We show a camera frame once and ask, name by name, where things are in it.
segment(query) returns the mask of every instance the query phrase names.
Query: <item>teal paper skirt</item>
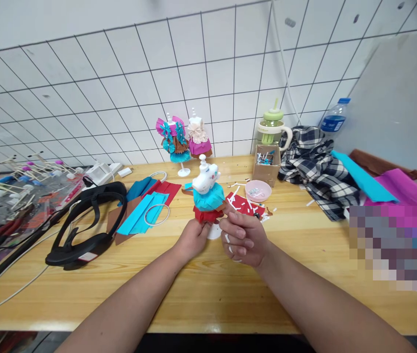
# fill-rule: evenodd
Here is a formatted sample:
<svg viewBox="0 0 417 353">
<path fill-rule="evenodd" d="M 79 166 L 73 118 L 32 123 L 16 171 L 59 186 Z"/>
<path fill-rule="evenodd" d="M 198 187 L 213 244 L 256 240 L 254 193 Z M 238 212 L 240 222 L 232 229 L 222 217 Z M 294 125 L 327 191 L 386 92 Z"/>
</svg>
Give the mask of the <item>teal paper skirt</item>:
<svg viewBox="0 0 417 353">
<path fill-rule="evenodd" d="M 190 160 L 189 150 L 186 150 L 183 153 L 171 153 L 171 162 L 172 163 L 184 163 Z"/>
</svg>

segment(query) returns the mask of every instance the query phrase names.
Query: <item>red paper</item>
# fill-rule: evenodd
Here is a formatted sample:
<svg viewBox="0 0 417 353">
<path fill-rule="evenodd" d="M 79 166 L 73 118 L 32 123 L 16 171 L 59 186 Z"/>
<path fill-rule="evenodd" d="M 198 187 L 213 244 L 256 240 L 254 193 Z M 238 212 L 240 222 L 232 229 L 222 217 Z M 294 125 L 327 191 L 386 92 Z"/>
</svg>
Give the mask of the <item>red paper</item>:
<svg viewBox="0 0 417 353">
<path fill-rule="evenodd" d="M 150 187 L 142 196 L 141 199 L 143 199 L 146 195 L 151 195 L 156 189 L 161 185 L 161 181 L 157 180 L 152 187 Z"/>
<path fill-rule="evenodd" d="M 151 195 L 153 192 L 157 192 L 160 194 L 169 194 L 168 199 L 164 203 L 165 205 L 169 206 L 174 199 L 175 195 L 177 195 L 177 192 L 179 191 L 180 187 L 182 185 L 180 184 L 172 184 L 170 182 L 163 182 L 161 183 L 160 180 L 155 182 L 155 184 L 146 191 L 146 193 L 142 196 L 145 197 L 145 195 Z"/>
<path fill-rule="evenodd" d="M 226 202 L 227 203 L 230 203 L 228 201 L 228 199 L 231 198 L 232 196 L 233 196 L 232 192 L 230 192 L 228 194 L 228 196 L 226 196 Z M 257 207 L 257 209 L 253 212 L 253 210 L 249 207 L 249 203 L 247 202 L 247 200 L 244 197 L 239 196 L 239 195 L 236 195 L 234 197 L 234 201 L 232 201 L 231 203 L 233 204 L 234 208 L 240 208 L 240 209 L 237 209 L 236 211 L 238 211 L 239 213 L 244 213 L 248 216 L 254 216 L 254 213 L 259 213 L 259 215 L 262 217 L 262 215 L 264 214 L 264 212 L 266 210 L 265 208 L 263 208 L 261 206 L 258 206 L 256 204 L 251 203 L 252 208 Z"/>
<path fill-rule="evenodd" d="M 203 222 L 214 223 L 216 218 L 223 217 L 223 211 L 209 211 L 202 212 L 194 206 L 193 211 L 195 212 L 195 219 L 202 224 Z"/>
</svg>

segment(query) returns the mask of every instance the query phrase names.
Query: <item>dress form stand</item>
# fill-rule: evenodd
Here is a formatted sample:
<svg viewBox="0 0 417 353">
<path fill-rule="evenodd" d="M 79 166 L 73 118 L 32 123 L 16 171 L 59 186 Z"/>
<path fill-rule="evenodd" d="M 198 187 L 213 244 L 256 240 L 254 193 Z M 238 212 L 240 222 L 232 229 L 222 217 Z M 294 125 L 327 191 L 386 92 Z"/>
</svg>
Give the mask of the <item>dress form stand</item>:
<svg viewBox="0 0 417 353">
<path fill-rule="evenodd" d="M 192 108 L 192 117 L 189 118 L 187 132 L 190 138 L 189 150 L 191 156 L 197 159 L 201 154 L 210 157 L 212 155 L 212 145 L 203 126 L 203 120 L 197 116 L 195 108 Z"/>
<path fill-rule="evenodd" d="M 170 116 L 169 113 L 166 113 L 166 115 L 168 116 L 168 125 L 172 126 L 175 125 L 175 122 L 172 121 L 172 117 Z M 187 175 L 190 174 L 190 169 L 189 168 L 184 168 L 184 163 L 180 162 L 180 170 L 177 172 L 177 175 L 180 177 L 186 177 Z"/>
<path fill-rule="evenodd" d="M 164 137 L 161 145 L 170 154 L 171 162 L 181 166 L 177 174 L 180 177 L 189 175 L 190 169 L 184 168 L 184 162 L 190 160 L 189 141 L 185 138 L 184 122 L 167 113 L 167 121 L 157 120 L 156 131 Z"/>
<path fill-rule="evenodd" d="M 213 223 L 208 239 L 217 239 L 221 235 L 217 218 L 223 217 L 226 207 L 224 192 L 216 181 L 220 178 L 218 166 L 205 161 L 206 156 L 200 155 L 200 174 L 192 180 L 194 190 L 194 212 L 199 223 Z"/>
</svg>

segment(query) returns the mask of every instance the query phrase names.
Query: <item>finger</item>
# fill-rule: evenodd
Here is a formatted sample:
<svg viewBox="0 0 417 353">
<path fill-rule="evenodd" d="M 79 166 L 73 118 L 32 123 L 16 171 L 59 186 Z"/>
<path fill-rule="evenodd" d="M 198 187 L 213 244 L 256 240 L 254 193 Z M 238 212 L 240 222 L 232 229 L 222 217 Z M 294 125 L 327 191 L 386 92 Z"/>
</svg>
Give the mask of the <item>finger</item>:
<svg viewBox="0 0 417 353">
<path fill-rule="evenodd" d="M 230 223 L 238 225 L 242 228 L 256 228 L 260 224 L 260 221 L 257 219 L 257 217 L 248 216 L 239 212 L 228 213 L 228 220 L 230 221 Z"/>
<path fill-rule="evenodd" d="M 231 223 L 228 218 L 221 219 L 220 228 L 224 230 L 226 233 L 235 236 L 236 238 L 239 238 L 239 239 L 246 238 L 246 231 L 240 226 L 237 226 Z"/>
<path fill-rule="evenodd" d="M 238 239 L 225 231 L 221 232 L 221 241 L 230 245 L 240 245 L 247 249 L 252 249 L 254 247 L 254 242 L 251 239 Z"/>
<path fill-rule="evenodd" d="M 202 228 L 202 231 L 200 232 L 200 235 L 199 235 L 199 237 L 200 238 L 203 238 L 203 239 L 207 239 L 207 237 L 208 237 L 208 234 L 210 233 L 210 229 L 212 228 L 212 224 L 211 223 L 205 223 L 204 224 L 204 226 L 203 226 L 203 228 Z"/>
<path fill-rule="evenodd" d="M 229 258 L 232 258 L 234 255 L 242 257 L 247 254 L 246 248 L 239 245 L 223 243 L 223 248 L 224 252 L 229 256 Z"/>
<path fill-rule="evenodd" d="M 231 204 L 227 204 L 226 207 L 223 209 L 223 212 L 225 215 L 227 215 L 230 212 L 236 212 L 235 208 L 231 206 Z"/>
<path fill-rule="evenodd" d="M 196 234 L 200 234 L 200 232 L 202 231 L 202 225 L 195 218 L 187 222 L 187 225 L 185 227 L 189 228 L 191 231 L 195 232 Z"/>
</svg>

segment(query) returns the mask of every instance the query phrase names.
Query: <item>red paper skirt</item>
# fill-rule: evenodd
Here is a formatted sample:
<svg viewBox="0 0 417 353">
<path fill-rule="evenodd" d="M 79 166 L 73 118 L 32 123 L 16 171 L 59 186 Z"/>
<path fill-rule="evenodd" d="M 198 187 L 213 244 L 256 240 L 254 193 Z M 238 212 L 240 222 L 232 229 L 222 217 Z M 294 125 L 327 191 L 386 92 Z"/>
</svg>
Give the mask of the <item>red paper skirt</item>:
<svg viewBox="0 0 417 353">
<path fill-rule="evenodd" d="M 200 224 L 204 222 L 213 223 L 216 218 L 223 217 L 223 211 L 213 210 L 209 212 L 202 212 L 195 206 L 194 206 L 193 211 L 195 212 L 195 218 Z"/>
</svg>

